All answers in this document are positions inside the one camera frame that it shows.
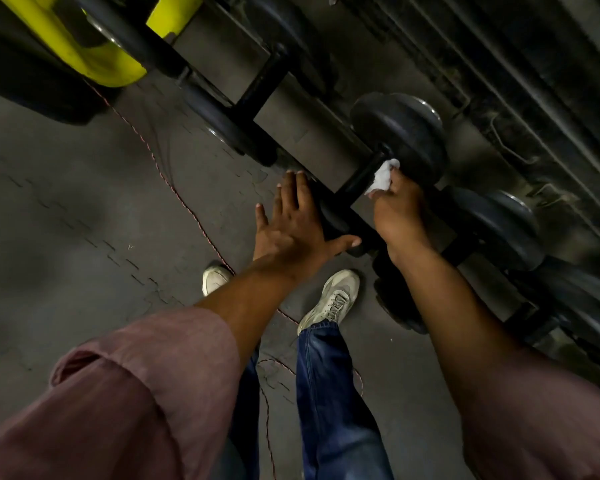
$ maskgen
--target sneaker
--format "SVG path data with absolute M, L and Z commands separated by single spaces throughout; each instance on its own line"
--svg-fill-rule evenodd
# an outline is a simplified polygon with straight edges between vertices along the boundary
M 340 324 L 358 297 L 360 278 L 349 269 L 330 277 L 322 288 L 322 297 L 298 325 L 298 335 L 323 320 Z
M 209 266 L 202 274 L 202 294 L 209 296 L 220 286 L 225 285 L 232 278 L 229 270 L 222 266 Z

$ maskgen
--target finger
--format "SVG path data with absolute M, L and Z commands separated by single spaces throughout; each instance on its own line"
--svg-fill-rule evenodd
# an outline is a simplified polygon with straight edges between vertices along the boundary
M 344 251 L 362 244 L 362 239 L 357 235 L 343 235 L 333 241 L 327 242 L 327 249 L 331 256 L 337 256 Z
M 264 206 L 261 203 L 256 204 L 256 229 L 261 231 L 269 225 L 269 220 L 264 212 Z
M 272 218 L 275 219 L 282 215 L 282 184 L 278 184 L 276 190 L 276 196 L 273 198 L 273 214 Z
M 282 212 L 291 212 L 298 208 L 296 202 L 296 174 L 288 170 L 282 181 Z
M 409 179 L 404 176 L 399 168 L 392 167 L 391 185 L 389 186 L 389 190 L 391 190 L 391 192 L 398 192 L 404 184 L 408 183 L 408 181 Z
M 311 195 L 311 189 L 309 188 L 309 179 L 306 177 L 304 171 L 299 171 L 296 175 L 296 188 L 298 209 L 314 210 L 315 204 L 313 202 L 313 195 Z
M 373 201 L 376 201 L 380 197 L 382 197 L 383 195 L 386 195 L 386 191 L 384 191 L 384 190 L 374 190 L 373 192 L 371 192 L 369 194 L 369 199 L 371 199 Z

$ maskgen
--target hand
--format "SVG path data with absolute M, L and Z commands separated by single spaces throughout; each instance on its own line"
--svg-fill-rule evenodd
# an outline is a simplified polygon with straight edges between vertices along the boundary
M 376 231 L 384 239 L 393 263 L 400 267 L 401 259 L 409 250 L 431 247 L 424 229 L 420 211 L 422 189 L 397 168 L 391 170 L 388 191 L 376 190 L 369 195 L 374 206 Z
M 362 242 L 355 235 L 324 240 L 318 210 L 302 171 L 297 175 L 287 172 L 278 185 L 271 222 L 262 204 L 257 204 L 256 225 L 253 260 L 272 264 L 297 283 L 309 279 L 329 259 Z

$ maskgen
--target pink shirt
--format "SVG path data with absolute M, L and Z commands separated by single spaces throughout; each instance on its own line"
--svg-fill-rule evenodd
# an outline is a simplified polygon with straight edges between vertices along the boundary
M 87 342 L 0 427 L 0 480 L 206 479 L 240 373 L 231 331 L 208 310 Z M 482 480 L 600 480 L 600 390 L 534 353 L 494 374 L 463 427 Z

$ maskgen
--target forearm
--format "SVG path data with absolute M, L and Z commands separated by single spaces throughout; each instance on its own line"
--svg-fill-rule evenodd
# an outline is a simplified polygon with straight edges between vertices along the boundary
M 292 273 L 264 257 L 196 306 L 215 312 L 229 325 L 245 366 L 276 309 L 296 285 Z
M 429 329 L 458 407 L 520 343 L 487 309 L 458 270 L 426 244 L 399 251 L 398 267 Z

